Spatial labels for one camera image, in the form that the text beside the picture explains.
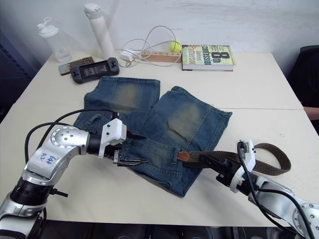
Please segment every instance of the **white table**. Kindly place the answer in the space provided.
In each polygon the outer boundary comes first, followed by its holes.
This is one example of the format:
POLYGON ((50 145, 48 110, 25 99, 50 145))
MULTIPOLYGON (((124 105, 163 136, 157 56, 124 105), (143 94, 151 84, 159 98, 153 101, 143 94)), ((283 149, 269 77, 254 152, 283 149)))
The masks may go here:
MULTIPOLYGON (((76 58, 87 56, 77 53, 76 58)), ((319 138, 302 106, 269 53, 235 53, 234 72, 182 72, 179 65, 160 68, 140 64, 121 69, 120 76, 161 80, 161 93, 174 85, 199 99, 232 111, 228 128, 216 150, 236 151, 240 139, 269 142, 281 148, 292 163, 290 172, 272 177, 304 200, 319 202, 317 159, 319 138)), ((0 124, 0 200, 12 190, 24 167, 27 132, 37 124, 83 108, 86 92, 97 81, 76 85, 59 76, 51 58, 0 124)), ((76 116, 65 122, 73 123, 76 116)), ((40 140, 30 142, 33 152, 40 140)), ((258 152, 266 162, 277 162, 258 152)), ((68 198, 50 196, 48 218, 62 221, 180 224, 207 226, 272 226, 242 194, 233 194, 205 169, 184 198, 147 182, 127 168, 92 155, 77 156, 56 187, 68 198)))

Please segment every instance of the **denim shorts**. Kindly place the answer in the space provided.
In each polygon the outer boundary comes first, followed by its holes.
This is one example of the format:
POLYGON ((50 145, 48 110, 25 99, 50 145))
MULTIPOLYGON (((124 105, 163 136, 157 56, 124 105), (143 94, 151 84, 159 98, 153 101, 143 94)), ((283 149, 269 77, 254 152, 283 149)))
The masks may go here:
MULTIPOLYGON (((175 86, 160 97, 160 82, 153 79, 102 77, 84 98, 85 109, 110 109, 120 113, 126 126, 147 139, 127 139, 119 156, 146 163, 131 167, 140 176, 179 196, 186 192, 201 169, 183 167, 180 151, 213 151, 227 127, 231 112, 200 101, 175 86)), ((101 133, 111 120, 108 112, 83 112, 75 126, 101 133)))

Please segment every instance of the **plastic bottle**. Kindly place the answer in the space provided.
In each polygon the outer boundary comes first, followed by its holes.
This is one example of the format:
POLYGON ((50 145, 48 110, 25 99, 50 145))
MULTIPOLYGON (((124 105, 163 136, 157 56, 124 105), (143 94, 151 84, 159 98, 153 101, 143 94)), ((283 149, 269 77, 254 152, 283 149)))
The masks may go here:
POLYGON ((64 63, 72 60, 70 53, 67 50, 66 39, 59 33, 59 28, 53 25, 47 25, 51 21, 51 17, 44 18, 44 23, 37 25, 39 35, 46 41, 51 48, 58 62, 64 63))
POLYGON ((100 45, 105 60, 107 60, 110 57, 115 57, 115 54, 110 34, 100 8, 101 7, 95 3, 87 3, 84 5, 84 12, 90 20, 95 37, 100 45))

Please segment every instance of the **wooden block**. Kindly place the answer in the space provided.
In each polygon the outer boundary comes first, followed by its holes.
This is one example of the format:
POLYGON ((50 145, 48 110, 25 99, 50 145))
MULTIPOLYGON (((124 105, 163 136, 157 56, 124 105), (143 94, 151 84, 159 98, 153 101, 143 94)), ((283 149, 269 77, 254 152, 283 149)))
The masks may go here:
MULTIPOLYGON (((149 51, 143 51, 141 56, 147 57, 150 54, 149 51)), ((153 51, 151 55, 146 58, 148 61, 157 61, 157 62, 175 62, 181 53, 168 52, 168 51, 153 51)))

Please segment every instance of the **book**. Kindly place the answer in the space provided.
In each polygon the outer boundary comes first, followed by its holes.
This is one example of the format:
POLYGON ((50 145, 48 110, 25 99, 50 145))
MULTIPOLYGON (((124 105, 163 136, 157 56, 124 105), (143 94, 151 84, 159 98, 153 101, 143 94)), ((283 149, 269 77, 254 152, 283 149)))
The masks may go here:
POLYGON ((230 46, 182 45, 182 70, 233 71, 234 65, 230 46))

